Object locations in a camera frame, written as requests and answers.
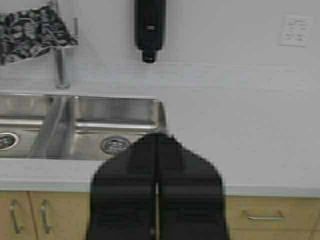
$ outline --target black and white towel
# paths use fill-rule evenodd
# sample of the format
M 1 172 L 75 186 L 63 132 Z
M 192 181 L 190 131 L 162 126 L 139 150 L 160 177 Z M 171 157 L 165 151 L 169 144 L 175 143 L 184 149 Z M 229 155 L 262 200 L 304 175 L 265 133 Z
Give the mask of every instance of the black and white towel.
M 1 66 L 77 44 L 51 3 L 37 9 L 0 12 Z

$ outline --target black soap dispenser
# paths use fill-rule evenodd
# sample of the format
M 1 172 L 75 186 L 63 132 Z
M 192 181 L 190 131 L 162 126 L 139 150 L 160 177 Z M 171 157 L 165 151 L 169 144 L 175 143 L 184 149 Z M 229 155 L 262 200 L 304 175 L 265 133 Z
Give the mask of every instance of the black soap dispenser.
M 153 64 L 164 43 L 166 0 L 135 0 L 135 44 Z

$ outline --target electrical outlet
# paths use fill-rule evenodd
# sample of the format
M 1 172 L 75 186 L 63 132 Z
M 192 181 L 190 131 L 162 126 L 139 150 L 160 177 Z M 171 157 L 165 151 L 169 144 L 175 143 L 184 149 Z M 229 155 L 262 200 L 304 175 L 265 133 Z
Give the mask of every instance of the electrical outlet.
M 307 47 L 312 24 L 313 18 L 309 16 L 285 16 L 280 45 Z

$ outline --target stainless steel sink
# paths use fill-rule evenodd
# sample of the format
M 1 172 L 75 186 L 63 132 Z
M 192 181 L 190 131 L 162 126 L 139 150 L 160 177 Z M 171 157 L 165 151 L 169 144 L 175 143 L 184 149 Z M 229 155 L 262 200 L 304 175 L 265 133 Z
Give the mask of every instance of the stainless steel sink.
M 52 98 L 0 94 L 0 158 L 26 158 L 43 125 Z
M 154 99 L 11 94 L 0 102 L 0 158 L 107 160 L 167 127 Z

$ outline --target black object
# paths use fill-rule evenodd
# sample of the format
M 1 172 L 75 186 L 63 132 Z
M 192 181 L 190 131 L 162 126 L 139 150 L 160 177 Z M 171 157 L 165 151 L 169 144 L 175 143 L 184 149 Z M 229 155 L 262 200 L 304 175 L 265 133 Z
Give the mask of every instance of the black object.
M 135 0 L 135 43 L 152 64 L 164 42 L 166 0 Z
M 220 175 L 161 133 L 146 135 L 103 164 L 90 198 L 87 240 L 155 240 L 156 231 L 161 240 L 229 239 Z

